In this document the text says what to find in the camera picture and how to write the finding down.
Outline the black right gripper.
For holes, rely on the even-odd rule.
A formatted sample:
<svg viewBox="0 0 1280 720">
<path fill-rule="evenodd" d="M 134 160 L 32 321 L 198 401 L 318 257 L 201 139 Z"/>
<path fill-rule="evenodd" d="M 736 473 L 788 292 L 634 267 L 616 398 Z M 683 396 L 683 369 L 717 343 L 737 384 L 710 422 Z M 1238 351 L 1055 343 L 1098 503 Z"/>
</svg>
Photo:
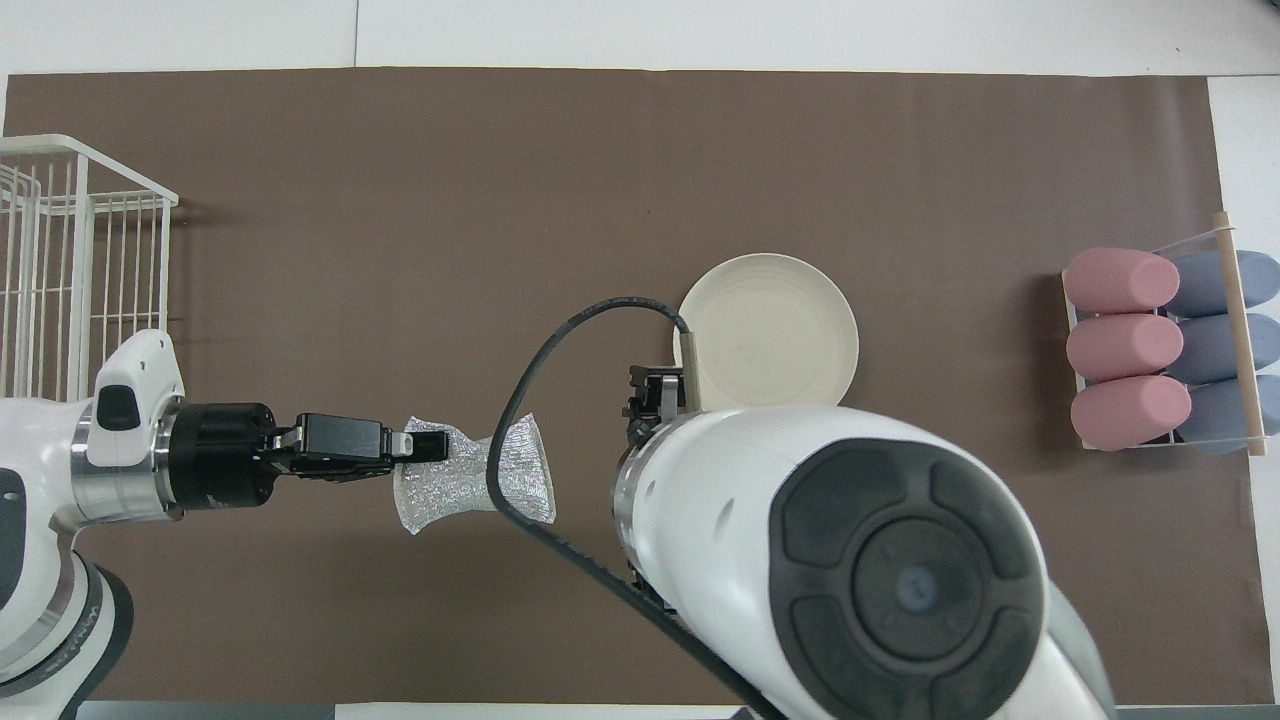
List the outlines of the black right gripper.
<svg viewBox="0 0 1280 720">
<path fill-rule="evenodd" d="M 698 350 L 694 333 L 680 334 L 681 366 L 632 365 L 631 397 L 623 415 L 630 448 L 643 447 L 657 428 L 682 410 L 699 411 Z"/>
</svg>

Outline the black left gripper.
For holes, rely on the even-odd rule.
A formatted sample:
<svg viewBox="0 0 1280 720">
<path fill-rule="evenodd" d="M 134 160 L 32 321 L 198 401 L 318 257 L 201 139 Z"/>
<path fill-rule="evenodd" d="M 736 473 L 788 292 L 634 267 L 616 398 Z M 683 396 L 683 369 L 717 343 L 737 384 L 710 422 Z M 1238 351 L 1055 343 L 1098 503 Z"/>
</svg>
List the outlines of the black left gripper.
<svg viewBox="0 0 1280 720">
<path fill-rule="evenodd" d="M 266 503 L 280 475 L 347 482 L 384 475 L 392 461 L 443 462 L 449 433 L 390 433 L 379 421 L 320 413 L 279 427 L 262 404 L 191 404 L 175 415 L 168 451 L 178 506 L 242 509 Z"/>
</svg>

